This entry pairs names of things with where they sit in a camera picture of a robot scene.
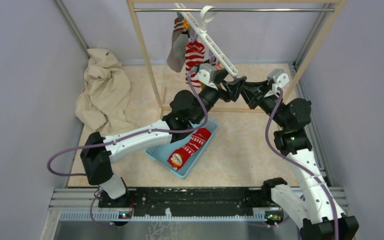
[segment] sock hanger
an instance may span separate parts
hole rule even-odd
[[[174,5],[178,9],[186,8],[183,3],[175,3]],[[196,37],[194,40],[196,40],[197,37],[200,37],[202,40],[202,44],[204,44],[210,50],[210,52],[214,55],[215,58],[217,58],[217,60],[224,67],[224,69],[226,69],[226,71],[232,77],[235,78],[238,75],[238,70],[207,33],[208,23],[211,22],[216,16],[216,12],[209,13],[208,11],[215,8],[216,7],[212,5],[206,5],[202,8],[199,14],[202,20],[202,25],[199,24],[199,22],[195,19],[194,16],[192,16],[190,12],[180,12],[180,14],[189,23],[190,27],[195,31]]]

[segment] metal rod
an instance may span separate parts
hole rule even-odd
[[[328,9],[328,8],[333,7],[333,6],[334,6],[334,4],[325,3],[323,8]],[[317,30],[319,30],[321,28],[322,22],[326,19],[326,16],[327,16],[326,12],[321,12],[318,15],[317,19],[315,20],[315,23],[314,23],[313,27],[311,28],[311,31],[308,34],[307,39],[305,40],[305,43],[301,48],[301,51],[299,52],[298,56],[296,57],[296,61],[295,61],[296,67],[298,67],[298,65],[301,64],[301,61],[303,60],[305,53],[308,51],[310,43],[312,43],[314,38],[316,38],[316,32],[317,32]]]
[[[86,44],[85,38],[82,36],[82,33],[80,32],[79,28],[76,26],[76,23],[74,22],[73,18],[70,16],[70,13],[67,10],[66,6],[64,5],[63,1],[53,0],[53,2],[55,3],[62,17],[64,18],[65,23],[67,24],[68,28],[71,30],[78,44],[81,46],[81,49],[83,50],[84,54],[86,55],[87,58],[89,58],[89,54],[88,54],[89,47]]]
[[[201,12],[201,8],[135,8],[135,12]],[[214,8],[209,12],[255,12],[255,13],[278,13],[278,12],[294,12],[294,13],[318,13],[318,12],[334,12],[334,8]]]

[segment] crumpled fabric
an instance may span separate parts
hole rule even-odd
[[[84,89],[77,99],[75,116],[102,136],[134,130],[125,111],[130,99],[130,80],[122,63],[107,49],[88,49],[90,59],[84,71]]]

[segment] blue basket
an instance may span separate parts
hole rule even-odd
[[[192,126],[195,128],[195,127],[198,127],[199,124],[192,124]],[[216,130],[218,127],[219,127],[219,125],[217,124],[217,122],[215,122],[211,119],[208,119],[204,128],[208,129],[211,132],[211,136],[209,137],[208,141],[206,141],[204,143],[204,145],[200,149],[198,149],[198,151],[196,151],[194,154],[192,154],[190,156],[190,158],[187,160],[187,162],[178,171],[173,170],[172,165],[170,165],[170,163],[167,162],[167,160],[169,159],[170,155],[176,149],[179,149],[181,146],[183,146],[189,142],[189,140],[191,139],[190,135],[188,137],[185,137],[184,139],[182,139],[180,141],[176,141],[176,142],[164,144],[164,145],[149,147],[148,149],[146,149],[145,153],[152,160],[157,161],[157,162],[161,163],[162,165],[164,165],[174,175],[176,175],[182,179],[186,178],[189,171],[197,163],[201,154],[204,152],[204,150],[207,148],[207,146],[213,140],[214,135],[216,134]]]

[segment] marble floor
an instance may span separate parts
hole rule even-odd
[[[287,64],[236,64],[239,75],[246,75],[249,82],[260,82],[276,68],[285,69]],[[174,95],[188,89],[185,73],[173,72],[168,66],[152,67],[161,98],[169,104]],[[155,122],[160,118],[145,66],[124,66],[123,70],[131,82],[131,95],[125,112],[127,120],[137,127]],[[215,108],[247,109],[243,99],[237,102],[217,102]],[[209,117],[218,122],[219,128],[213,141],[206,148],[189,175],[178,178],[159,163],[150,160],[144,152],[134,153],[112,165],[112,169],[123,177],[131,187],[258,187],[266,179],[282,177],[289,185],[297,186],[286,161],[275,155],[266,144],[264,130],[269,116],[262,112],[211,112]],[[277,126],[270,127],[270,138]],[[84,145],[92,133],[85,128],[80,138]],[[84,173],[83,165],[76,153],[72,173]],[[86,177],[71,177],[68,185],[88,186]]]

